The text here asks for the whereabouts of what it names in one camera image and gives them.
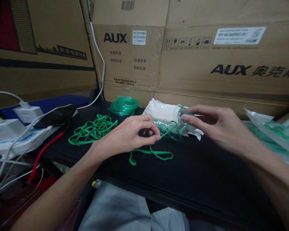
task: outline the white paper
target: white paper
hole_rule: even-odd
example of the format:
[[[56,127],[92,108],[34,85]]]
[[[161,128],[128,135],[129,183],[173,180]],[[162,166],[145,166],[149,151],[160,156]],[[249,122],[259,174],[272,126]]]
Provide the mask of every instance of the white paper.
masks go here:
[[[147,38],[146,30],[133,30],[133,45],[145,46],[146,38]]]
[[[258,44],[266,27],[220,28],[217,30],[213,45]]]

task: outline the person's left hand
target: person's left hand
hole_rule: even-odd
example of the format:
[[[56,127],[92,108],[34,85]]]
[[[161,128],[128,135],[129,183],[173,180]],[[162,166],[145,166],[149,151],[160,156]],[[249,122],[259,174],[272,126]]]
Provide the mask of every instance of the person's left hand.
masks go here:
[[[143,129],[143,134],[149,130],[151,136],[139,136],[138,133],[141,129]],[[93,155],[91,157],[96,157],[102,162],[113,155],[130,152],[144,145],[154,144],[160,139],[160,130],[154,124],[150,114],[130,116],[107,135],[95,141],[87,154]]]

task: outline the nebulizer mask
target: nebulizer mask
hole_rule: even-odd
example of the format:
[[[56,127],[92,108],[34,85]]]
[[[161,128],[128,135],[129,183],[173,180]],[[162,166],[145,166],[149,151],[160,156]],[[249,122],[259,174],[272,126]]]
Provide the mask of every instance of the nebulizer mask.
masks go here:
[[[173,112],[173,120],[169,121],[166,119],[157,119],[153,117],[154,123],[159,128],[161,135],[167,133],[165,137],[170,137],[174,140],[181,140],[182,136],[188,136],[188,133],[195,132],[203,135],[203,132],[199,129],[194,128],[193,126],[190,126],[189,124],[185,123],[181,120],[181,117],[183,115],[193,115],[190,111],[187,110],[187,108],[183,107],[181,104],[174,107]]]

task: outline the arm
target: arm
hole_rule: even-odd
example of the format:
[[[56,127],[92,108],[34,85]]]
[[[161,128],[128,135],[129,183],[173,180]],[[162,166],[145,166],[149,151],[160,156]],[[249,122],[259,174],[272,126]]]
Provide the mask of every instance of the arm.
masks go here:
[[[138,136],[141,129],[144,132],[149,130],[151,136]],[[109,134],[94,142],[84,157],[37,199],[11,230],[56,229],[105,159],[144,145],[154,144],[160,139],[160,131],[151,115],[127,118]]]
[[[285,227],[289,230],[289,167],[268,149],[229,108],[197,105],[189,108],[192,115],[181,117],[201,129],[223,149],[242,158],[271,199]]]

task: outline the black smartphone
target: black smartphone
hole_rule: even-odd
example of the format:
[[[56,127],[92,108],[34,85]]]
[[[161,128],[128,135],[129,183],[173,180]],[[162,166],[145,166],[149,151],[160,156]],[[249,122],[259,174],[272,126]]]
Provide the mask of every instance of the black smartphone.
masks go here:
[[[39,122],[37,122],[33,127],[35,129],[43,129],[48,126],[62,126],[68,123],[68,121],[73,116],[76,111],[77,106],[69,105],[66,107],[61,107],[53,112],[44,116]]]

